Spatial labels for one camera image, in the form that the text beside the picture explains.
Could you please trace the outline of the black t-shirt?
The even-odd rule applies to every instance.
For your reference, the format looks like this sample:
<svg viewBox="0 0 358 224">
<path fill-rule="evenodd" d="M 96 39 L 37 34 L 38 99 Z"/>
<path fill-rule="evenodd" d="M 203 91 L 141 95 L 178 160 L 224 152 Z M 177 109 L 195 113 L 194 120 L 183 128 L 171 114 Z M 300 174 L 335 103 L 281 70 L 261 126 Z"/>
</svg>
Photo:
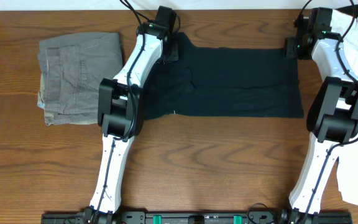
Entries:
<svg viewBox="0 0 358 224">
<path fill-rule="evenodd" d="M 302 118 L 298 62 L 283 49 L 197 47 L 177 35 L 179 59 L 156 63 L 145 84 L 145 118 Z"/>
</svg>

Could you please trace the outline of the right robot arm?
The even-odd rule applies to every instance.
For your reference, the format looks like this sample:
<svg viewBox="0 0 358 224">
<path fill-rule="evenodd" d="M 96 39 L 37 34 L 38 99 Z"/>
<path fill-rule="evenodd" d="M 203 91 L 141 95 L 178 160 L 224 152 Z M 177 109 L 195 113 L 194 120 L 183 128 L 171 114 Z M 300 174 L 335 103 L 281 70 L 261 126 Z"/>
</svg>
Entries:
<svg viewBox="0 0 358 224">
<path fill-rule="evenodd" d="M 310 143 L 303 168 L 278 223 L 352 223 L 349 212 L 321 212 L 321 197 L 340 150 L 358 142 L 358 77 L 343 51 L 343 37 L 328 26 L 299 27 L 285 41 L 285 56 L 312 59 L 323 84 L 308 112 Z"/>
</svg>

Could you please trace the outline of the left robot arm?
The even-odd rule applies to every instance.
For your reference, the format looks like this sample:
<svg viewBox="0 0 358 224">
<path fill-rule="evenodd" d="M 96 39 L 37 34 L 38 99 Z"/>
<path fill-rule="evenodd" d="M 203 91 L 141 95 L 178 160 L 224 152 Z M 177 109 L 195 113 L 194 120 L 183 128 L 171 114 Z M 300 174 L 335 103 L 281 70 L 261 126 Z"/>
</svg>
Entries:
<svg viewBox="0 0 358 224">
<path fill-rule="evenodd" d="M 121 205 L 121 185 L 127 155 L 143 122 L 144 85 L 152 67 L 172 53 L 174 23 L 144 22 L 128 61 L 112 79 L 99 86 L 98 125 L 103 134 L 103 156 L 94 195 L 79 221 L 112 223 Z"/>
</svg>

